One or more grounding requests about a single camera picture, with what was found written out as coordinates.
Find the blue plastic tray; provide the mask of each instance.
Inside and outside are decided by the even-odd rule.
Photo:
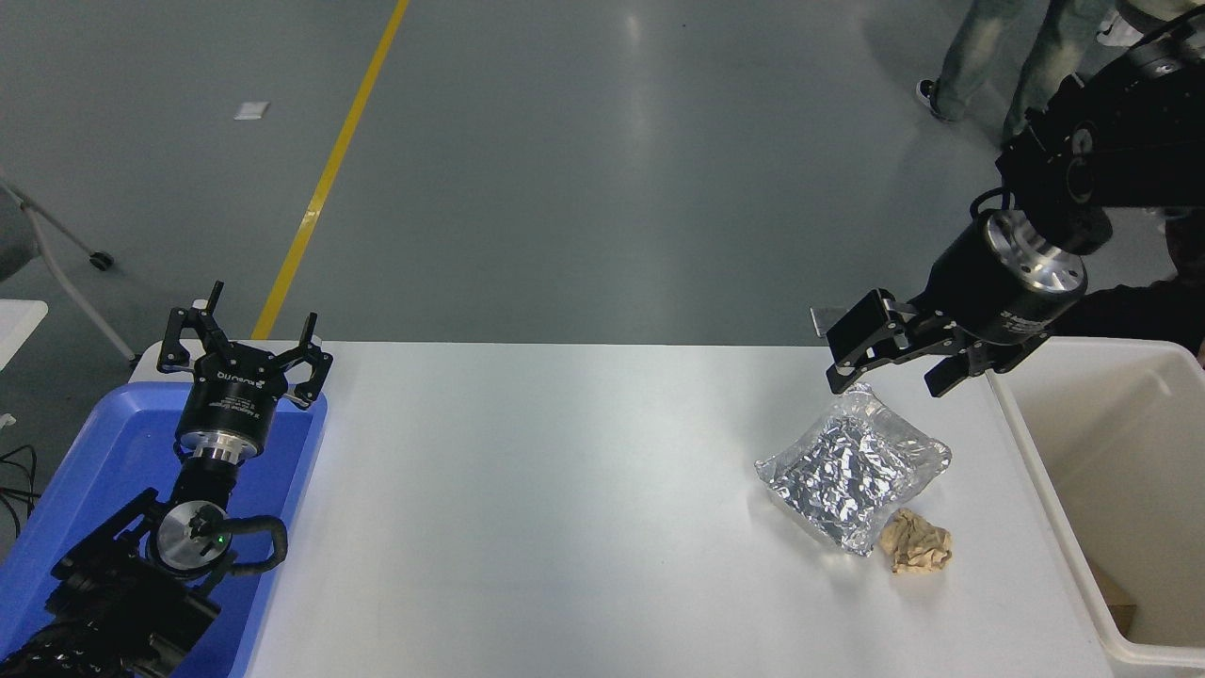
[[[0,658],[23,645],[52,620],[42,609],[58,580],[51,567],[101,521],[147,488],[165,501],[180,462],[174,434],[188,397],[188,384],[130,384],[96,405],[63,466],[37,503],[33,518],[0,566]],[[230,499],[235,518],[270,514],[292,524],[305,490],[327,417],[319,399],[308,411],[283,402],[277,408],[264,454],[247,461]],[[266,536],[236,537],[240,561],[263,560]],[[280,567],[288,567],[288,560]],[[172,678],[241,677],[247,670],[276,571],[259,577],[228,577],[213,591],[222,614]]]

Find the sneaker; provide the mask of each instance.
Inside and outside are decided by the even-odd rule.
[[[929,108],[929,113],[941,122],[954,122],[941,113],[937,112],[937,107],[933,104],[933,93],[937,90],[937,82],[934,79],[922,79],[916,83],[916,98],[924,104],[925,108]]]

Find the robotic arm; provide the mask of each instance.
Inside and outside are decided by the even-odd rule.
[[[54,621],[0,661],[0,678],[165,678],[217,619],[208,596],[225,576],[260,574],[284,560],[278,518],[229,518],[227,506],[239,467],[264,452],[280,399],[310,407],[333,359],[318,348],[313,313],[298,346],[278,356],[229,342],[213,319],[221,291],[217,282],[208,300],[172,308],[159,354],[160,372],[193,373],[170,499],[145,490],[59,560],[51,576],[61,583],[46,601]],[[205,349],[195,362],[180,341],[184,329]],[[290,388],[284,373],[301,364],[311,376]],[[271,536],[271,555],[236,562],[233,538],[253,532]]]
[[[999,159],[1003,188],[901,302],[872,289],[827,332],[834,394],[886,364],[946,356],[925,375],[940,397],[1005,373],[1050,336],[1087,288],[1082,255],[1112,236],[1101,207],[1203,207],[1205,7],[1147,35],[1083,83],[1068,77]],[[1001,210],[980,211],[1001,195]],[[1010,210],[1015,196],[1017,210]]]

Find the person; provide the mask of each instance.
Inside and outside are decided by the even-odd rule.
[[[1150,33],[1205,0],[1119,0],[1127,23]],[[1205,369],[1205,208],[1169,218],[1164,224],[1171,279],[1146,287],[1118,285],[1080,299],[1051,323],[1054,334],[1158,338],[1180,344]]]
[[[972,0],[946,51],[941,75],[916,84],[917,96],[935,118],[944,122],[963,118],[971,96],[987,81],[1001,37],[1024,6],[1025,0]],[[1111,6],[1111,0],[1051,0],[1021,69],[1021,79],[1004,118],[1001,143],[1025,128],[1027,108],[1046,107],[1063,78],[1080,66],[1100,19]]]

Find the yellow floor line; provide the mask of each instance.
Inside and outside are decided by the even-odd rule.
[[[327,204],[327,195],[330,193],[331,184],[335,183],[335,176],[339,175],[339,166],[343,163],[343,155],[352,142],[352,136],[355,135],[355,125],[360,122],[364,106],[369,101],[369,95],[372,94],[372,86],[376,84],[377,73],[381,72],[381,64],[384,63],[386,54],[389,53],[393,36],[398,33],[398,26],[401,24],[401,17],[406,13],[408,4],[410,0],[398,0],[398,5],[393,8],[389,23],[381,36],[381,42],[377,43],[376,52],[372,54],[369,70],[364,73],[364,79],[360,81],[360,89],[355,93],[355,99],[352,101],[352,108],[347,112],[347,118],[343,119],[343,128],[339,131],[335,147],[330,149],[330,157],[327,159],[327,166],[322,170],[322,177],[318,178],[318,185],[315,187],[313,196],[310,197],[310,206],[306,207],[305,216],[301,217],[301,225],[298,226],[298,232],[293,237],[293,244],[289,246],[288,253],[284,254],[284,263],[281,264],[281,270],[276,273],[276,282],[272,283],[272,290],[268,294],[268,300],[264,302],[264,309],[259,313],[259,319],[255,320],[255,328],[251,332],[252,338],[268,338],[268,335],[272,331],[272,325],[276,324],[276,316],[280,314],[281,306],[284,303],[284,296],[289,293],[289,285],[293,284],[293,276],[296,275],[298,265],[301,264],[301,257],[305,255],[305,248],[310,244],[310,236],[313,235],[313,229],[318,224],[318,217],[322,216],[322,207]]]

